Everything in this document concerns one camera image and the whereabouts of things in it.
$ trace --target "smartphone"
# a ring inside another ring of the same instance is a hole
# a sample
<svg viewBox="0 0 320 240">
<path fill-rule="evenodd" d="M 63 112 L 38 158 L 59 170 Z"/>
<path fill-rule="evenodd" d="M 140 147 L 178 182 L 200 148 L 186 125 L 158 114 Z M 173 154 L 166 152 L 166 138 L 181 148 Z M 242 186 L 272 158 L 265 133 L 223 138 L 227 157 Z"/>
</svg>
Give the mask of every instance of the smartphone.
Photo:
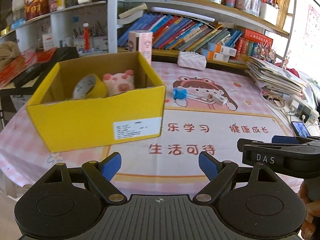
<svg viewBox="0 0 320 240">
<path fill-rule="evenodd" d="M 303 122 L 291 122 L 291 126 L 296 136 L 300 136 L 300 137 L 310 136 L 310 133 Z"/>
</svg>

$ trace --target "brown fabric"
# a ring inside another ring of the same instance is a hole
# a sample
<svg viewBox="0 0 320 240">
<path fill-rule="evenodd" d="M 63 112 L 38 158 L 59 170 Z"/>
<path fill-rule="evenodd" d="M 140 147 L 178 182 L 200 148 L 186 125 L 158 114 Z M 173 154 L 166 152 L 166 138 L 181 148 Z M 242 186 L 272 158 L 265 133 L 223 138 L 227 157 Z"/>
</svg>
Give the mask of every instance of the brown fabric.
<svg viewBox="0 0 320 240">
<path fill-rule="evenodd" d="M 0 45 L 0 71 L 20 55 L 17 43 L 6 41 Z"/>
</svg>

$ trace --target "paper stack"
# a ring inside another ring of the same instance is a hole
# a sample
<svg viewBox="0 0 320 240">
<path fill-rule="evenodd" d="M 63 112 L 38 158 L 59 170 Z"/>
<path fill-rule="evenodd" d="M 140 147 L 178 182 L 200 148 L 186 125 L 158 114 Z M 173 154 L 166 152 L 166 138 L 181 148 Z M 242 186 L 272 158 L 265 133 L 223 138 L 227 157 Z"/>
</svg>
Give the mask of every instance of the paper stack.
<svg viewBox="0 0 320 240">
<path fill-rule="evenodd" d="M 246 72 L 253 78 L 263 95 L 302 95 L 306 84 L 291 72 L 253 57 L 249 58 L 247 65 L 249 68 Z"/>
</svg>

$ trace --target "pink plush toy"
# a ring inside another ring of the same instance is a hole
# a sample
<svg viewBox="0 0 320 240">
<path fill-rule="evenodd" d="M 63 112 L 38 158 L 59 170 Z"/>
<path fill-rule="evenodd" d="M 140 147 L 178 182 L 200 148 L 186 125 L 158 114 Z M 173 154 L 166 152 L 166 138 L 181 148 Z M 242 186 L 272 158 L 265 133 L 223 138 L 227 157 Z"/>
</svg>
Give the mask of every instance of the pink plush toy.
<svg viewBox="0 0 320 240">
<path fill-rule="evenodd" d="M 108 96 L 118 95 L 122 92 L 134 89 L 133 70 L 114 75 L 105 74 L 103 81 L 108 88 Z"/>
</svg>

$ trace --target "tile floor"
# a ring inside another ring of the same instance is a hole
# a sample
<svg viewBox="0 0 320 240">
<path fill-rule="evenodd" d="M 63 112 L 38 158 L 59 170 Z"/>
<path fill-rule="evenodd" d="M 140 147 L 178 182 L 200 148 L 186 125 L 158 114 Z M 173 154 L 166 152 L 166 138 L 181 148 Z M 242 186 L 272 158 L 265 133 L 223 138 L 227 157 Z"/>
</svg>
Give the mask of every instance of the tile floor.
<svg viewBox="0 0 320 240">
<path fill-rule="evenodd" d="M 0 192 L 0 240 L 18 240 L 21 237 L 13 216 L 15 203 Z"/>
</svg>

